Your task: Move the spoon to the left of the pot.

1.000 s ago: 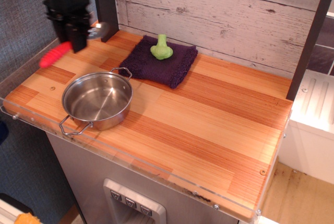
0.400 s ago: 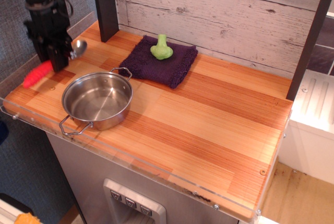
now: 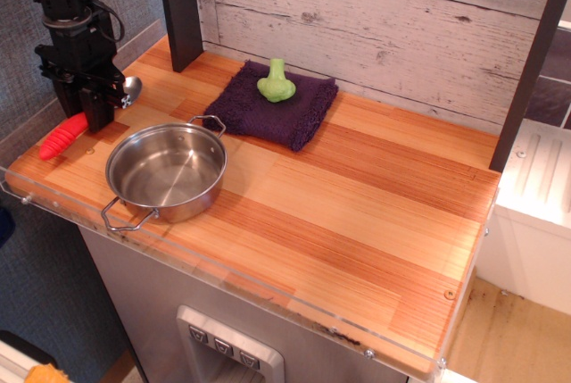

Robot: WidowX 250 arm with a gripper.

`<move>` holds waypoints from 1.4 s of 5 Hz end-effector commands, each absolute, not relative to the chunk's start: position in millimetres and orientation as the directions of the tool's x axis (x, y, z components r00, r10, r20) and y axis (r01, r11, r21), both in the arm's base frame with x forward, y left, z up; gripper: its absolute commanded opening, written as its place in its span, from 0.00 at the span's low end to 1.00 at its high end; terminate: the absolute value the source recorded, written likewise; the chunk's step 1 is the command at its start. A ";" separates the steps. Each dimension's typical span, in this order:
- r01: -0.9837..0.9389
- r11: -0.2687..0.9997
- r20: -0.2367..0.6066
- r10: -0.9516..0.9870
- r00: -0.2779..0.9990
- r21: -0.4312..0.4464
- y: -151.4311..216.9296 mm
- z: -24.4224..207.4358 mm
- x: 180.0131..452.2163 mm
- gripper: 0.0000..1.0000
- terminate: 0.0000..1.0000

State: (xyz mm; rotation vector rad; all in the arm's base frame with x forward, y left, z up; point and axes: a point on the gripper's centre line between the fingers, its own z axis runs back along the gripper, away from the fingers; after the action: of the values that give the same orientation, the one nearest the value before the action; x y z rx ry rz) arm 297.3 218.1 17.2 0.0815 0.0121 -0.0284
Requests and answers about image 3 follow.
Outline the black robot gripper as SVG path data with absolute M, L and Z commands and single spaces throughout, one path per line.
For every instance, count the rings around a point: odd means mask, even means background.
M 84 112 L 88 130 L 99 132 L 114 120 L 111 104 L 125 96 L 125 77 L 113 64 L 117 46 L 111 18 L 95 16 L 77 28 L 51 29 L 50 37 L 50 45 L 35 48 L 42 75 L 53 82 L 65 116 Z

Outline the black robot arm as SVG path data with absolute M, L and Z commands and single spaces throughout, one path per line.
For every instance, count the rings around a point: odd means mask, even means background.
M 117 14 L 100 0 L 34 1 L 51 37 L 49 45 L 35 49 L 41 73 L 52 81 L 65 115 L 84 113 L 96 133 L 114 120 L 115 108 L 127 97 L 125 76 L 113 63 L 124 27 L 114 34 Z

